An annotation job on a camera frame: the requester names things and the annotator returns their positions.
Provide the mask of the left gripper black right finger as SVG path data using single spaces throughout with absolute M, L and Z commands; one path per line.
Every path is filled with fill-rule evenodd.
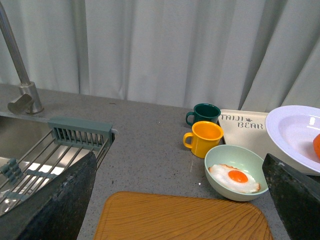
M 292 240 L 320 238 L 320 183 L 267 153 L 262 171 L 277 213 Z

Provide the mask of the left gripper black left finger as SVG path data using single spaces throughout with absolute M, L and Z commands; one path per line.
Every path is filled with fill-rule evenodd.
M 93 152 L 0 217 L 2 240 L 75 240 L 97 171 Z

